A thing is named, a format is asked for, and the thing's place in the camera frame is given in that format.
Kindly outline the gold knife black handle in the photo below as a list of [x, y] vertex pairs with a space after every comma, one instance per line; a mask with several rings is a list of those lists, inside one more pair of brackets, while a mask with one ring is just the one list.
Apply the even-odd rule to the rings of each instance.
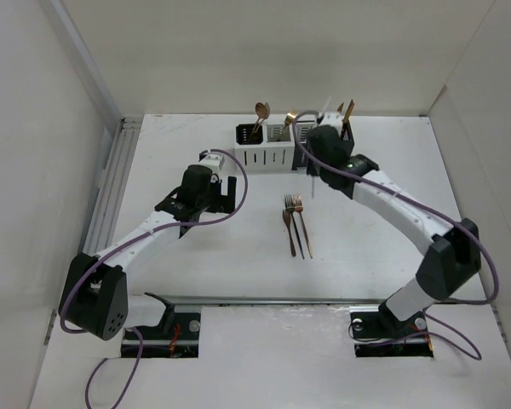
[[350, 100], [347, 110], [344, 114], [344, 118], [342, 120], [342, 133], [343, 134], [345, 134], [347, 132], [347, 126], [349, 125], [349, 120], [353, 113], [354, 106], [355, 106], [354, 100]]

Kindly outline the white chopstick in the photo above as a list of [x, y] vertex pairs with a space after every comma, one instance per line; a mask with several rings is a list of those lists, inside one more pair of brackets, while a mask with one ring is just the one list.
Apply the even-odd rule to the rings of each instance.
[[330, 103], [331, 103], [331, 100], [332, 100], [332, 95], [330, 95], [330, 96], [327, 98], [327, 100], [326, 100], [326, 102], [325, 102], [325, 104], [324, 104], [324, 106], [323, 106], [323, 108], [322, 108], [322, 112], [326, 112], [326, 111], [328, 110], [328, 107], [329, 107], [329, 105], [330, 105]]

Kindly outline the gold fork dark handle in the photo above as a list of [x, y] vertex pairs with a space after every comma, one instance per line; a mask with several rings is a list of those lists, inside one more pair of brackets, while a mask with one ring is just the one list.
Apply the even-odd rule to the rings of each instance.
[[282, 126], [281, 130], [280, 130], [280, 133], [279, 133], [279, 139], [282, 138], [282, 136], [284, 135], [285, 131], [289, 128], [289, 126], [292, 124], [293, 120], [296, 118], [297, 116], [297, 112], [295, 111], [289, 111], [285, 118], [284, 118], [284, 125]]

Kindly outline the black fork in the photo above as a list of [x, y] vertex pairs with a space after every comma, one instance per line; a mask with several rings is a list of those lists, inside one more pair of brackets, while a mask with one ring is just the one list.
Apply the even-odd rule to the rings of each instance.
[[295, 232], [295, 236], [296, 236], [296, 241], [297, 241], [299, 250], [301, 252], [301, 258], [304, 259], [305, 255], [304, 255], [304, 251], [303, 251], [302, 244], [301, 244], [301, 237], [300, 237], [299, 230], [298, 230], [298, 227], [297, 227], [297, 224], [296, 224], [296, 220], [295, 220], [295, 217], [294, 217], [295, 209], [294, 209], [293, 195], [292, 194], [286, 194], [284, 196], [284, 204], [285, 204], [286, 211], [290, 215], [290, 220], [293, 223], [294, 232]]

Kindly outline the large copper spoon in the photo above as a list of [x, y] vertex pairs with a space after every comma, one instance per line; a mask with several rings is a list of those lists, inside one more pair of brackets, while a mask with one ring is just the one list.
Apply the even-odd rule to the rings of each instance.
[[255, 114], [257, 116], [257, 120], [255, 121], [255, 125], [250, 134], [251, 136], [256, 133], [256, 131], [261, 127], [262, 123], [269, 117], [270, 105], [267, 102], [257, 102], [255, 104]]

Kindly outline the small copper spoon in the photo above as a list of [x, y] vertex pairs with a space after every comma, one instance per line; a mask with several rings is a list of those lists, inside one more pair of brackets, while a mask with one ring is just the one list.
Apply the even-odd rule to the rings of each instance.
[[267, 118], [267, 105], [263, 102], [257, 102], [255, 104], [255, 114], [257, 116], [257, 120], [255, 122], [255, 127], [258, 128], [261, 123]]

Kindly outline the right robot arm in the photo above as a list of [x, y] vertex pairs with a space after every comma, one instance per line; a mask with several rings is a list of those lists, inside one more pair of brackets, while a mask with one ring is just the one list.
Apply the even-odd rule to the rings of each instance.
[[473, 221], [448, 221], [431, 213], [402, 193], [376, 162], [353, 154], [353, 140], [341, 138], [333, 126], [310, 130], [306, 142], [309, 175], [373, 210], [422, 255], [414, 278], [380, 304], [377, 324], [383, 333], [398, 335], [414, 315], [449, 298], [479, 272], [479, 230]]

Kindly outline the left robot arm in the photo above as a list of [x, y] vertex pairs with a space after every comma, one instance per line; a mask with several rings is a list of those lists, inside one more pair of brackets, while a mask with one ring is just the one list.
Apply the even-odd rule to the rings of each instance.
[[166, 245], [203, 225], [203, 213], [234, 214], [235, 177], [221, 178], [224, 158], [211, 153], [184, 171], [181, 184], [132, 232], [94, 255], [80, 253], [70, 264], [60, 300], [60, 325], [101, 340], [122, 329], [145, 327], [154, 337], [173, 330], [173, 304], [150, 291], [134, 294], [129, 280]]

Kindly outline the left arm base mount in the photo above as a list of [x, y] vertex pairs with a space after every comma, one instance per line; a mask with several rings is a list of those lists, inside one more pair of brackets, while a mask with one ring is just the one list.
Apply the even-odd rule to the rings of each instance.
[[143, 338], [144, 359], [198, 358], [201, 308], [177, 306], [175, 315], [164, 327], [138, 326]]

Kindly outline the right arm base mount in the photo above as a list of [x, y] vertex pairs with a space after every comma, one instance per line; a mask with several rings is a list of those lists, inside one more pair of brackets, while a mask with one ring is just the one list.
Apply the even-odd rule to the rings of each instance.
[[349, 309], [348, 334], [354, 340], [357, 358], [433, 358], [433, 347], [426, 330], [426, 317], [416, 313], [403, 323], [386, 327], [380, 321], [377, 306], [353, 306]]

